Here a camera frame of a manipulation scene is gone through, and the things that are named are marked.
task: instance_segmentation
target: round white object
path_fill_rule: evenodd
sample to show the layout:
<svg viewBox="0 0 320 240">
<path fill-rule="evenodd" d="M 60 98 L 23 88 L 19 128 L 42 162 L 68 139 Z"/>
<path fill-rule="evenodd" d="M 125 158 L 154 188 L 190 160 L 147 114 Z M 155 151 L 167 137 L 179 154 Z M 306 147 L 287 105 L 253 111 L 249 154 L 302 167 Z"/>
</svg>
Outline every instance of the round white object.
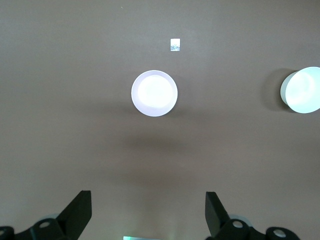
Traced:
<svg viewBox="0 0 320 240">
<path fill-rule="evenodd" d="M 141 113 L 159 117 L 170 112 L 175 106 L 178 89 L 175 81 L 167 73 L 150 70 L 136 78 L 132 85 L 131 98 Z"/>
<path fill-rule="evenodd" d="M 280 95 L 297 113 L 320 109 L 320 67 L 311 66 L 290 74 L 281 85 Z"/>
</svg>

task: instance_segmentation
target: white bowl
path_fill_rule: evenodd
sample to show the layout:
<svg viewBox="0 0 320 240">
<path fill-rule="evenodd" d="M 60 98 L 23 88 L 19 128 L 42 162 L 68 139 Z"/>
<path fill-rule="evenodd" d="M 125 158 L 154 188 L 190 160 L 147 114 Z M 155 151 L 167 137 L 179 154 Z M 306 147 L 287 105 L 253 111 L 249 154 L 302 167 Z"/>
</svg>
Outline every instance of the white bowl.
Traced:
<svg viewBox="0 0 320 240">
<path fill-rule="evenodd" d="M 311 66 L 290 74 L 281 85 L 280 95 L 297 113 L 320 109 L 320 67 Z"/>
<path fill-rule="evenodd" d="M 175 106 L 178 89 L 175 81 L 167 73 L 150 70 L 140 74 L 131 89 L 135 107 L 150 117 L 167 114 Z"/>
</svg>

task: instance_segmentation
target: small square paper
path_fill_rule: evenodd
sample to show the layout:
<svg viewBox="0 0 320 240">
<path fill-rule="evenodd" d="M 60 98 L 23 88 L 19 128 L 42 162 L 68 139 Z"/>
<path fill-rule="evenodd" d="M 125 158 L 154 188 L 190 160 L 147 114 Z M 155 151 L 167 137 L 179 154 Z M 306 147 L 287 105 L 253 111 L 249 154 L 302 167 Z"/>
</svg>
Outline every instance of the small square paper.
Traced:
<svg viewBox="0 0 320 240">
<path fill-rule="evenodd" d="M 170 40 L 170 51 L 180 51 L 180 38 Z"/>
</svg>

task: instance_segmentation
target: silver bolt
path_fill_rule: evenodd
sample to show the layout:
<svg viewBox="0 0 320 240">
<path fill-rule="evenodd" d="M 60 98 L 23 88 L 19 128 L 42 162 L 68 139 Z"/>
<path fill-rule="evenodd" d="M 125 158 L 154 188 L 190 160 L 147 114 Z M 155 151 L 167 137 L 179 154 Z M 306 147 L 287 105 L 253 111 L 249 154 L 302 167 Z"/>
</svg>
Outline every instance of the silver bolt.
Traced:
<svg viewBox="0 0 320 240">
<path fill-rule="evenodd" d="M 273 231 L 274 235 L 278 236 L 279 238 L 285 238 L 287 235 L 284 233 L 284 231 L 280 229 L 276 229 Z"/>
<path fill-rule="evenodd" d="M 242 229 L 244 227 L 244 225 L 240 221 L 234 221 L 232 224 L 237 229 Z"/>
<path fill-rule="evenodd" d="M 43 223 L 41 223 L 41 224 L 39 225 L 39 228 L 43 229 L 43 228 L 45 228 L 45 227 L 48 227 L 49 225 L 50 225 L 50 222 L 45 221 L 45 222 L 43 222 Z"/>
</svg>

